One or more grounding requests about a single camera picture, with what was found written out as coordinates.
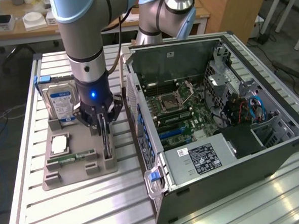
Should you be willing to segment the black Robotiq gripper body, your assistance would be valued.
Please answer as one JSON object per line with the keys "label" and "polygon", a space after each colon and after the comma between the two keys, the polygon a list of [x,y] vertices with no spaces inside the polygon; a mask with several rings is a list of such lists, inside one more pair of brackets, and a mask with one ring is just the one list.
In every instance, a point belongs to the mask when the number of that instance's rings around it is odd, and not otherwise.
{"label": "black Robotiq gripper body", "polygon": [[97,113],[108,111],[113,102],[113,95],[110,91],[108,73],[94,82],[82,82],[75,79],[80,101],[90,107],[94,107]]}

